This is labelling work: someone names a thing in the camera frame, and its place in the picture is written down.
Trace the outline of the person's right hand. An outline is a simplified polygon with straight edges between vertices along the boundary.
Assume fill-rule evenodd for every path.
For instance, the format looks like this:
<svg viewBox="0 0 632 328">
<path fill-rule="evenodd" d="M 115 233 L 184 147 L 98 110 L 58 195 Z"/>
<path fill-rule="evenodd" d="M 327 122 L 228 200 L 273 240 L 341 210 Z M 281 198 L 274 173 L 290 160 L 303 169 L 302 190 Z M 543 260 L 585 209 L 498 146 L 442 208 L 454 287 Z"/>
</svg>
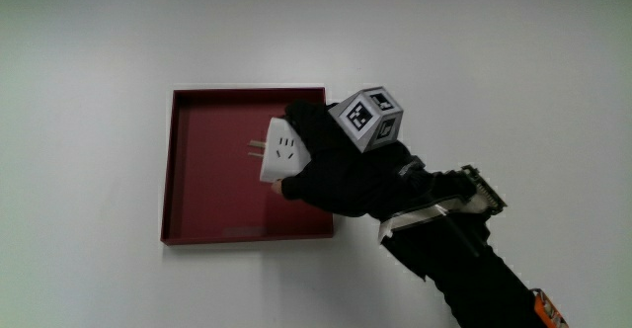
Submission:
<svg viewBox="0 0 632 328">
<path fill-rule="evenodd" d="M 274 181 L 275 193 L 338 215 L 368 214 L 384 220 L 429 190 L 433 175 L 403 143 L 361 153 L 329 114 L 330 108 L 302 100 L 285 107 L 284 118 L 311 160 L 300 173 Z"/>
</svg>

